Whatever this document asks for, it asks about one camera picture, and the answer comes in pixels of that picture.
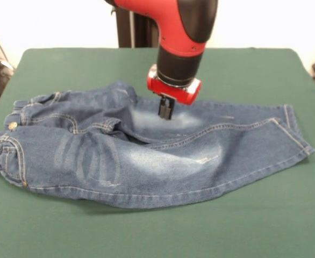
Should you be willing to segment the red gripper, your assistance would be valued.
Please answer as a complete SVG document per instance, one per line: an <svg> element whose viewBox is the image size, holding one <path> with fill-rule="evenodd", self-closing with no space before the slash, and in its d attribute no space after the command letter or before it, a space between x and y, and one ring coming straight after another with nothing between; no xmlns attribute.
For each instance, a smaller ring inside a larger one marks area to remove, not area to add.
<svg viewBox="0 0 315 258"><path fill-rule="evenodd" d="M158 115L160 118L165 118L166 114L167 120L171 120L172 118L175 101L181 104L191 105L195 101L201 87L202 82L197 78L193 79L186 87L174 87L164 83L158 78L156 64L150 67L147 75L148 90L161 96Z"/></svg>

